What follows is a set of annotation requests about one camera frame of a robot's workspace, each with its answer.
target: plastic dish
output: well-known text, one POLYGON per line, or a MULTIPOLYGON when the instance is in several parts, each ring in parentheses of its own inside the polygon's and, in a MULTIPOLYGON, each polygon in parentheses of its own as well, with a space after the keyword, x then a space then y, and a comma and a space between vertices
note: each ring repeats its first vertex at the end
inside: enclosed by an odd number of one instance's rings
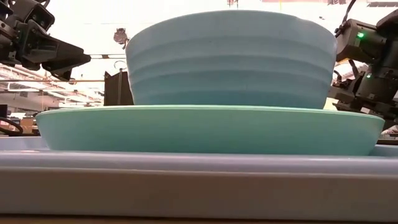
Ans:
POLYGON ((53 150, 367 156, 384 120, 263 106, 115 106, 39 114, 53 150))
POLYGON ((370 156, 398 157, 398 146, 378 144, 371 151, 370 156))
POLYGON ((126 49, 136 105, 254 105, 322 109, 336 40, 322 26, 262 11, 177 17, 126 49))

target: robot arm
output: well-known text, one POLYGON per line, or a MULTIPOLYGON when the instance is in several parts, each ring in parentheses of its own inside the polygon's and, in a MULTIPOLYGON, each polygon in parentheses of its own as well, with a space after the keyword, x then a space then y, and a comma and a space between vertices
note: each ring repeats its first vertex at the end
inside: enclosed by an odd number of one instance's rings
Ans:
POLYGON ((336 61, 350 59, 369 65, 354 72, 353 80, 338 80, 329 97, 339 100, 338 110, 368 113, 386 120, 386 127, 398 123, 398 10, 375 26, 354 19, 344 21, 336 31, 336 61))
POLYGON ((91 60, 84 50, 47 34, 55 22, 50 0, 0 0, 0 63, 29 70, 40 65, 61 80, 91 60))

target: plastic tray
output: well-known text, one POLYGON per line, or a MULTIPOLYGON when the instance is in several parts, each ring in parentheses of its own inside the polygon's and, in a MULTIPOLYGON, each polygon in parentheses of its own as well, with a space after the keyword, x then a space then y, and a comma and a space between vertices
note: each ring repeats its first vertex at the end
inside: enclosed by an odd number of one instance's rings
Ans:
POLYGON ((398 159, 6 149, 0 213, 398 222, 398 159))
POLYGON ((370 156, 398 157, 398 146, 376 145, 370 156))

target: led indicator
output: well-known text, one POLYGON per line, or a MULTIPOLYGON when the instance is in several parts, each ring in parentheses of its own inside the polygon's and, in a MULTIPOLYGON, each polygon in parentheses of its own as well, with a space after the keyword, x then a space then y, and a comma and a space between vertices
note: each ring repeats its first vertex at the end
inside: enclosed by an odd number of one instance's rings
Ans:
POLYGON ((358 38, 363 38, 363 37, 365 36, 365 34, 359 32, 359 33, 356 34, 356 36, 357 36, 358 38))

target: blue bowl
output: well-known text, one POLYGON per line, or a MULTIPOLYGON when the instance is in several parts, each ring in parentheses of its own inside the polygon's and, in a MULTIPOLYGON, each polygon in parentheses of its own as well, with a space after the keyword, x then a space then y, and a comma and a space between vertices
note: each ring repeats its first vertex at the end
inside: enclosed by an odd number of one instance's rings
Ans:
POLYGON ((322 109, 336 40, 322 26, 262 11, 177 17, 126 49, 137 105, 254 105, 322 109))

